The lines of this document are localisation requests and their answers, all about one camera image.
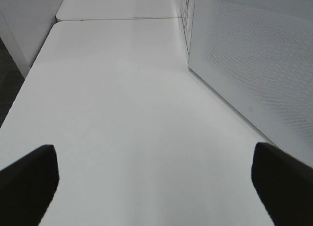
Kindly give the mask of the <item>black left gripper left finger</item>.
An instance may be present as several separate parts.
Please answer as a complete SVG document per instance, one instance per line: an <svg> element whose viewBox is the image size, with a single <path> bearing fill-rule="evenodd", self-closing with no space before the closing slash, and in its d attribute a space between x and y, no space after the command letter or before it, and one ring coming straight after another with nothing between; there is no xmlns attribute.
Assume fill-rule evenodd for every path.
<svg viewBox="0 0 313 226"><path fill-rule="evenodd" d="M53 145L43 145L0 171L0 224L38 226L59 184Z"/></svg>

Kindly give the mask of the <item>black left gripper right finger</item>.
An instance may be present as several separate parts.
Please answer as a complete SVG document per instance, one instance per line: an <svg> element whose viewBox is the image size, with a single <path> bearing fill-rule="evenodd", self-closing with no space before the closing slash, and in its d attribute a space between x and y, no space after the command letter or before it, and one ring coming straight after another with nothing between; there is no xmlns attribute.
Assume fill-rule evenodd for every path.
<svg viewBox="0 0 313 226"><path fill-rule="evenodd" d="M313 169L265 142L255 145L253 186L276 226L313 224Z"/></svg>

